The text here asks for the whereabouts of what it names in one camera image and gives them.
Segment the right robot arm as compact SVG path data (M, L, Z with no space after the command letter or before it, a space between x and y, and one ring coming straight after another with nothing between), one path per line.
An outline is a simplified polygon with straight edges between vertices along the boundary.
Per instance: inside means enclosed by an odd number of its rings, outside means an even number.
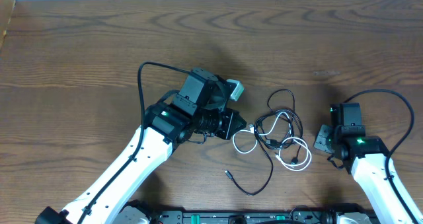
M366 194L380 223L421 223L422 213L401 182L389 150L378 136L367 136L358 103L330 106L331 125L323 124L314 148L342 161Z

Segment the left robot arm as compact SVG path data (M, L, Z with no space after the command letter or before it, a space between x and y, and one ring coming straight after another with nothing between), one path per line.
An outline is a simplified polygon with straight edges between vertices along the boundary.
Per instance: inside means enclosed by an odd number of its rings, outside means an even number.
M240 81L194 68L179 90L149 106L122 153L78 198L61 211L46 207L37 223L113 223L143 181L193 134L229 140L245 128L227 103L244 91Z

